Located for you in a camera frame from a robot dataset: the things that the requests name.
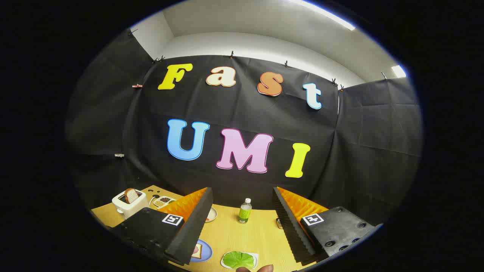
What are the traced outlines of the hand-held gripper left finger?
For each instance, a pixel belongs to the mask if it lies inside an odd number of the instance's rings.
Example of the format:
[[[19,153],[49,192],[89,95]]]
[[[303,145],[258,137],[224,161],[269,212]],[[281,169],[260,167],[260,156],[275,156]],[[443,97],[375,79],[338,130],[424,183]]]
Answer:
[[[159,210],[143,208],[111,232],[154,260],[186,265],[212,204],[212,189],[202,188]]]

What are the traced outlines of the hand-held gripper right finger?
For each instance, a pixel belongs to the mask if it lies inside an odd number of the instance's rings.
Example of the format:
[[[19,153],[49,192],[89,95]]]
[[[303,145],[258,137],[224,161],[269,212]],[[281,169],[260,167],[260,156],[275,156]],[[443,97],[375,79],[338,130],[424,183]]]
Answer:
[[[289,190],[274,187],[273,203],[296,262],[326,261],[378,230],[348,209],[328,209]]]

